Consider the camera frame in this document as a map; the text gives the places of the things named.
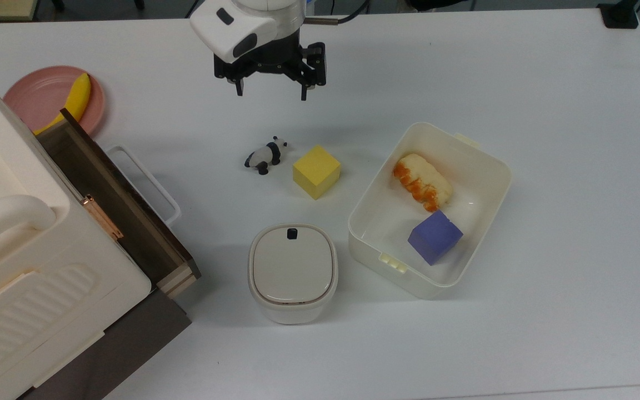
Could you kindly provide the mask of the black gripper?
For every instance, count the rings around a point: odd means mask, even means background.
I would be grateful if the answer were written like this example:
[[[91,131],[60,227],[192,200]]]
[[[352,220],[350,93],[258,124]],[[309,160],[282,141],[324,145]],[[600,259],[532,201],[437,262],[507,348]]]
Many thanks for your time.
[[[244,78],[254,73],[285,75],[302,86],[301,101],[306,101],[309,89],[327,84],[326,45],[316,42],[303,47],[300,34],[292,33],[252,49],[233,62],[214,56],[213,70],[216,78],[233,83],[240,97]]]

